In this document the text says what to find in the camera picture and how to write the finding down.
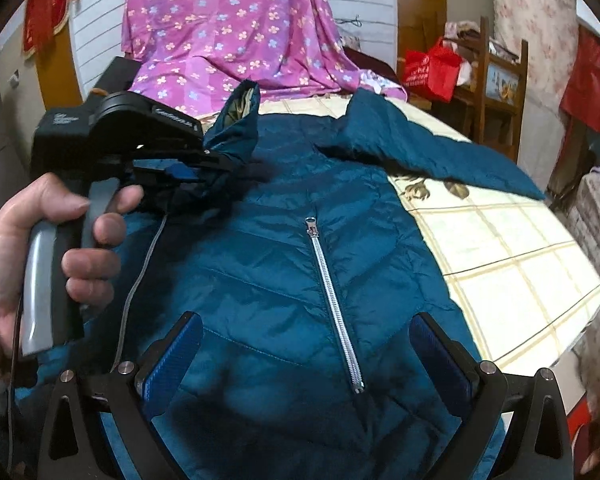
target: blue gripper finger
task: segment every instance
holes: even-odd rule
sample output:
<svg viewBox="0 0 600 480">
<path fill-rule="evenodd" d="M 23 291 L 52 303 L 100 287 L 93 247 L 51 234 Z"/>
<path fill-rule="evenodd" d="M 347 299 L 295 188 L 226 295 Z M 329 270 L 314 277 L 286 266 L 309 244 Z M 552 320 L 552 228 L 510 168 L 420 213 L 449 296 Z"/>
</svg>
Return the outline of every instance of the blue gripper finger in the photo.
<svg viewBox="0 0 600 480">
<path fill-rule="evenodd" d="M 147 419 L 163 414 L 176 394 L 202 343 L 202 319 L 185 312 L 164 339 L 152 343 L 140 359 L 136 390 Z"/>
</svg>

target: red bag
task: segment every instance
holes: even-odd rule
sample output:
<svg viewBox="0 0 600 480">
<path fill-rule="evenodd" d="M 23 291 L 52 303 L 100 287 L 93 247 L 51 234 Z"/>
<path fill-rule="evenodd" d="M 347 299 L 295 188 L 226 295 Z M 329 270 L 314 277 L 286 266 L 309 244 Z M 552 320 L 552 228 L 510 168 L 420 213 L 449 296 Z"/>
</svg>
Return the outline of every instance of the red bag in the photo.
<svg viewBox="0 0 600 480">
<path fill-rule="evenodd" d="M 442 38 L 425 54 L 408 50 L 402 84 L 430 101 L 448 103 L 458 82 L 462 57 L 442 46 Z"/>
</svg>

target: gray cable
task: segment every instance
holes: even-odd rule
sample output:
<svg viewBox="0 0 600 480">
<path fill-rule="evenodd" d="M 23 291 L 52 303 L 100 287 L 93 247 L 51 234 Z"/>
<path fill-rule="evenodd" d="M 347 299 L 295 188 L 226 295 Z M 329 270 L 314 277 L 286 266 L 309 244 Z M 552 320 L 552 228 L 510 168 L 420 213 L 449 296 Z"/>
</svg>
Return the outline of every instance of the gray cable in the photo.
<svg viewBox="0 0 600 480">
<path fill-rule="evenodd" d="M 167 214 L 162 217 L 162 222 L 160 227 L 158 227 L 158 231 L 156 232 L 154 239 L 151 241 L 151 245 L 149 245 L 149 250 L 146 252 L 146 256 L 144 258 L 144 264 L 142 264 L 142 269 L 140 270 L 140 274 L 136 278 L 136 282 L 131 287 L 131 290 L 126 295 L 125 306 L 122 309 L 122 320 L 120 320 L 120 334 L 118 335 L 118 347 L 116 348 L 116 357 L 113 359 L 113 366 L 111 367 L 111 372 L 116 369 L 116 367 L 120 364 L 122 360 L 122 349 L 125 345 L 125 332 L 126 332 L 126 320 L 129 316 L 129 306 L 131 306 L 131 301 L 133 301 L 134 294 L 142 279 L 144 278 L 144 274 L 146 272 L 146 268 L 149 266 L 149 260 L 151 259 L 151 255 L 154 253 L 155 245 L 158 243 L 158 238 L 160 238 L 160 234 L 162 234 L 162 230 L 164 229 L 164 225 L 167 223 Z"/>
</svg>

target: purple fabric with flowers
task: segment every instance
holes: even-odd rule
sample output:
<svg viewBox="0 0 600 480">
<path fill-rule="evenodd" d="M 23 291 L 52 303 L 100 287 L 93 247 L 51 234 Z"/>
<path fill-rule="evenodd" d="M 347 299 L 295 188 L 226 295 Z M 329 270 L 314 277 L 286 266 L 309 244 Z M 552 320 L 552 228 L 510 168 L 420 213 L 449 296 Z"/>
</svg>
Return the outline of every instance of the purple fabric with flowers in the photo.
<svg viewBox="0 0 600 480">
<path fill-rule="evenodd" d="M 122 50 L 143 63 L 132 90 L 202 115 L 246 78 L 263 99 L 355 91 L 338 40 L 327 0 L 126 0 Z"/>
</svg>

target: gray grip handle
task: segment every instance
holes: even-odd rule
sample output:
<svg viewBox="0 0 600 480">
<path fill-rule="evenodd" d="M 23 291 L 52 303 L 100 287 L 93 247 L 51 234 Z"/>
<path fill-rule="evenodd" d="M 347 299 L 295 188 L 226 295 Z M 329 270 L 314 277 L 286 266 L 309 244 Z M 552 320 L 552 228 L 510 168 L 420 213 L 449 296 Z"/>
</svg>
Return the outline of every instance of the gray grip handle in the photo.
<svg viewBox="0 0 600 480">
<path fill-rule="evenodd" d="M 95 246 L 93 223 L 106 212 L 120 181 L 110 178 L 91 185 L 91 205 L 81 220 L 55 225 L 36 224 L 29 238 L 29 254 L 22 291 L 22 354 L 29 356 L 84 335 L 80 306 L 66 293 L 62 257 L 72 248 Z"/>
</svg>

